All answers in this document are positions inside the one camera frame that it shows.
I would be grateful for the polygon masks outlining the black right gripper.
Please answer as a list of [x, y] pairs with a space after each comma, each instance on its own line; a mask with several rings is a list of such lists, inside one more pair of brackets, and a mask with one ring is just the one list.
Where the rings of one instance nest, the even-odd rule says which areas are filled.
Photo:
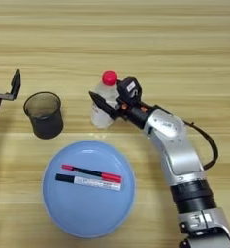
[[149, 117], [155, 110], [159, 109], [158, 105], [150, 106], [144, 102], [139, 102], [134, 105], [122, 103], [120, 107], [118, 105], [111, 106], [101, 95], [92, 91], [89, 91], [89, 95], [95, 105], [112, 120], [121, 117], [126, 121], [130, 121], [140, 129], [144, 129]]

